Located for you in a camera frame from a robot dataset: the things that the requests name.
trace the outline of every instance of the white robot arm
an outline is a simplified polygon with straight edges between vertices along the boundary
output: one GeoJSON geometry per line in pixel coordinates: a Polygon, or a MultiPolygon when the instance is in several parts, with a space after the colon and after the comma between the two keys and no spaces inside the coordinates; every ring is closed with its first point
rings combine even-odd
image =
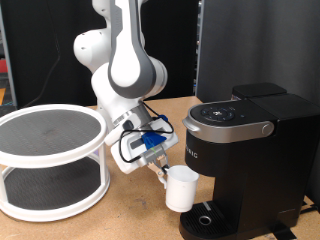
{"type": "Polygon", "coordinates": [[[109,134],[105,142],[124,173],[148,165],[160,181],[168,164],[165,151],[178,142],[165,117],[152,118],[143,100],[167,83],[164,65],[143,48],[140,8],[144,0],[93,0],[107,28],[79,35],[75,55],[93,73],[92,87],[109,134]]]}

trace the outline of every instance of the coffee maker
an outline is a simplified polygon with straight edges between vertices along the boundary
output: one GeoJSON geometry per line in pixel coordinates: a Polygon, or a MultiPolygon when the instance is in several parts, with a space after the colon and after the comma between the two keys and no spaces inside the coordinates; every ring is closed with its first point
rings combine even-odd
{"type": "Polygon", "coordinates": [[[244,240],[297,224],[320,133],[320,108],[274,84],[189,109],[186,164],[215,177],[212,200],[181,214],[186,240],[244,240]]]}

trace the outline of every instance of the table surface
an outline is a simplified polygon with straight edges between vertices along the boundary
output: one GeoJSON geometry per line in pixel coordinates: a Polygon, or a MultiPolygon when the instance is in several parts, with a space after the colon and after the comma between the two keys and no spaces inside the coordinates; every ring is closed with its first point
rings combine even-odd
{"type": "MultiPolygon", "coordinates": [[[[196,97],[147,102],[156,112],[165,114],[180,142],[167,151],[171,166],[183,164],[186,129],[182,119],[188,109],[201,103],[196,97]]],[[[0,239],[170,239],[181,240],[180,214],[165,205],[165,190],[147,167],[129,175],[122,173],[107,147],[107,165],[111,174],[106,195],[89,210],[74,217],[48,223],[29,223],[0,213],[0,239]]],[[[214,178],[200,176],[195,202],[212,198],[214,178]]],[[[299,218],[292,232],[299,240],[320,239],[320,215],[309,212],[299,218]]],[[[257,240],[276,239],[273,234],[257,240]]]]}

